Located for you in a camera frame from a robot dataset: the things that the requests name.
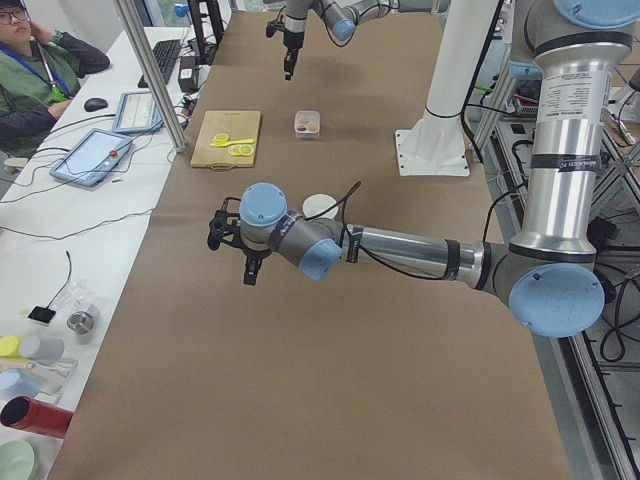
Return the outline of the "seated person green jacket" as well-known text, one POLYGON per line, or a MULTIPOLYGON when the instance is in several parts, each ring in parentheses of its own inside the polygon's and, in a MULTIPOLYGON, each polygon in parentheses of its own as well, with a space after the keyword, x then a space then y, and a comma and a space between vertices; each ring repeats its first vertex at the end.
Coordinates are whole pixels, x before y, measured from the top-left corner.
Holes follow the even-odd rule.
POLYGON ((80 90, 111 65, 96 47, 30 17, 20 1, 1 3, 1 152, 32 156, 80 90))

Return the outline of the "wooden cutting board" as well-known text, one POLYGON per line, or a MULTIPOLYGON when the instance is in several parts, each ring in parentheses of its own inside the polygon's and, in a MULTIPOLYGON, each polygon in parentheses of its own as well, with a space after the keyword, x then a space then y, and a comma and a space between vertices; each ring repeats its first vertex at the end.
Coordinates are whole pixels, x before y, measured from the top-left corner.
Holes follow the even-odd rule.
POLYGON ((196 140, 190 166, 234 169, 254 165, 261 112, 207 111, 196 140))

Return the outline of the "green bowl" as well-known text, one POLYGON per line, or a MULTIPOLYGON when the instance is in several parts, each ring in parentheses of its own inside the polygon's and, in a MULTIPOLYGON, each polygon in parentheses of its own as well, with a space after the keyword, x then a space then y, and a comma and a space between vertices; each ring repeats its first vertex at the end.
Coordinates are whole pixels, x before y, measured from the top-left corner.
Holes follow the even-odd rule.
POLYGON ((33 447, 16 440, 1 445, 1 480, 29 480, 37 469, 33 447))

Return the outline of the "yellow plastic knife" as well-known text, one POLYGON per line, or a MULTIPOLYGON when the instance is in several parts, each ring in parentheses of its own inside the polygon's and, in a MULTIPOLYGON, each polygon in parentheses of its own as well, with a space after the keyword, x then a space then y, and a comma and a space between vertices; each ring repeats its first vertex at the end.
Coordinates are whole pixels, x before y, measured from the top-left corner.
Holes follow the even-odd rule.
POLYGON ((224 141, 214 140, 213 142, 210 143, 210 146, 228 147, 231 145, 250 145, 250 144, 253 144, 254 141, 255 140, 253 138, 240 139, 240 140, 224 140, 224 141))

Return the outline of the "aluminium frame post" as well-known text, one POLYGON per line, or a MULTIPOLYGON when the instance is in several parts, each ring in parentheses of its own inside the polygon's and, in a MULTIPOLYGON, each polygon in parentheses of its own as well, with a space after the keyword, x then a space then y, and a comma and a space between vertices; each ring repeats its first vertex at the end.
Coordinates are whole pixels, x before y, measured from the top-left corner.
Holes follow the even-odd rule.
POLYGON ((131 0, 114 0, 116 12, 124 27, 134 54, 140 64, 156 106, 160 110, 164 125, 168 130, 177 153, 182 153, 187 146, 187 139, 176 117, 168 89, 157 66, 152 48, 149 44, 137 8, 131 0))

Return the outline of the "teach pendant tablet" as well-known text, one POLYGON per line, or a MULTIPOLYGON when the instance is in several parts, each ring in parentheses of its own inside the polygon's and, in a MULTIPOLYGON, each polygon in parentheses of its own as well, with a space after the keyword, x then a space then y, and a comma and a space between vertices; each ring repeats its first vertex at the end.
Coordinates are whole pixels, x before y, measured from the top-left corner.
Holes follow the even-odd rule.
POLYGON ((127 135, 91 129, 50 170, 62 182, 93 187, 128 154, 133 139, 127 135))
POLYGON ((152 93, 148 90, 121 95, 112 131, 119 134, 144 134, 163 126, 163 120, 152 93))

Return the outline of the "white bowl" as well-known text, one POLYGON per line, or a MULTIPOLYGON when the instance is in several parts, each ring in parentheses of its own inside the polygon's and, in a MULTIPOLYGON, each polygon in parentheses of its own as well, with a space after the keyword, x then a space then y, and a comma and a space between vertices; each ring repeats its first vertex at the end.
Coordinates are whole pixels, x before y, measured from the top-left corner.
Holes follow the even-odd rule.
POLYGON ((333 220, 338 211, 336 199, 322 193, 307 197, 302 204, 302 212, 306 218, 316 217, 333 220))

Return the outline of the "far teach pendant tablet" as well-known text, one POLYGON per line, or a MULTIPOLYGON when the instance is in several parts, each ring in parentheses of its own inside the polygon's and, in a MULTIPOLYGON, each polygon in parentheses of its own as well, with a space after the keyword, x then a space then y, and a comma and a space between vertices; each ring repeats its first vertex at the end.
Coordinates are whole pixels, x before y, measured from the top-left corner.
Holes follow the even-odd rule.
POLYGON ((163 126, 163 120, 152 93, 148 90, 121 95, 112 131, 119 134, 144 134, 163 126))

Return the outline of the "black computer mouse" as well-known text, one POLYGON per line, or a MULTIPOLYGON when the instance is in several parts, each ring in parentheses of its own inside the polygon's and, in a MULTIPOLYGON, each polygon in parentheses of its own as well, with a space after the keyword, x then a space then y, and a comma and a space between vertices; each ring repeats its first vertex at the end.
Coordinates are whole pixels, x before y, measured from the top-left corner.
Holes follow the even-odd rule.
POLYGON ((84 110, 88 113, 105 109, 109 106, 108 101, 104 98, 92 97, 85 101, 84 110))

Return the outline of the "black keyboard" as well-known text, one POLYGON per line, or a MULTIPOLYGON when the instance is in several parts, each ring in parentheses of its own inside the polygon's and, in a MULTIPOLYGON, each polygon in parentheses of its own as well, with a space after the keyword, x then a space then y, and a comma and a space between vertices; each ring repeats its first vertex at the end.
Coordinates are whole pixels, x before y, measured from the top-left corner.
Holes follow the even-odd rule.
POLYGON ((157 42, 152 53, 165 84, 168 84, 181 51, 178 39, 161 40, 157 42))

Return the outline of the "clear plastic egg box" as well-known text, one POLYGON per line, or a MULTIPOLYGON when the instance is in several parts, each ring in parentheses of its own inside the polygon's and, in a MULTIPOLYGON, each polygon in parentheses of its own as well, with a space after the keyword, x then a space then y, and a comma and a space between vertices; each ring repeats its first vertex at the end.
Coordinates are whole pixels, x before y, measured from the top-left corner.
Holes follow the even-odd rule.
POLYGON ((321 115, 316 110, 299 110, 294 116, 294 133, 297 139, 318 139, 321 115))

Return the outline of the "small black square pad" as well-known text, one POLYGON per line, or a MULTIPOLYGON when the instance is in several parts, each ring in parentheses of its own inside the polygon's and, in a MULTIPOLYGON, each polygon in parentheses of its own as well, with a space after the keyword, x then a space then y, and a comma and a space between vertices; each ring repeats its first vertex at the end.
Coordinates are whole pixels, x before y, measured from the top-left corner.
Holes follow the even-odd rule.
POLYGON ((34 306, 27 318, 38 324, 49 325, 55 316, 56 311, 49 307, 34 306))

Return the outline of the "light blue cup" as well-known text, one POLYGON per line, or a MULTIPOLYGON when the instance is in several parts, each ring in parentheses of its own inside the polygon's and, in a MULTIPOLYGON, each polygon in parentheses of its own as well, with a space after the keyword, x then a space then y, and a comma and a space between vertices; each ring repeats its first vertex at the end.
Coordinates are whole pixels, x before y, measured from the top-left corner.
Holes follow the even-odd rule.
POLYGON ((34 398, 41 392, 40 382, 21 369, 6 369, 0 374, 1 398, 10 400, 19 396, 34 398))

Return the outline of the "near teach pendant tablet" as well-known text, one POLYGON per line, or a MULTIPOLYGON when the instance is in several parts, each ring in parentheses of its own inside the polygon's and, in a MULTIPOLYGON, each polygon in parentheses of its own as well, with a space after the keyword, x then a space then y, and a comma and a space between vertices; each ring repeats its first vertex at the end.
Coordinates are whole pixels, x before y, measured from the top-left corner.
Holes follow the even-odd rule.
POLYGON ((93 187, 128 154, 133 139, 127 135, 91 129, 50 170, 62 182, 93 187))

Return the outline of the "grey cup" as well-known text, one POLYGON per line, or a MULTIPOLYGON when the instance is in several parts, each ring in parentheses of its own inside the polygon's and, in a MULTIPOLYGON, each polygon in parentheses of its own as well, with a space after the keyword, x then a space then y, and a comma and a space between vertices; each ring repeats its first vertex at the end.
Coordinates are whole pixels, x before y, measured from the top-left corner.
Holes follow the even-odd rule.
POLYGON ((62 339, 25 337, 19 346, 19 354, 42 365, 52 365, 62 359, 65 344, 62 339))

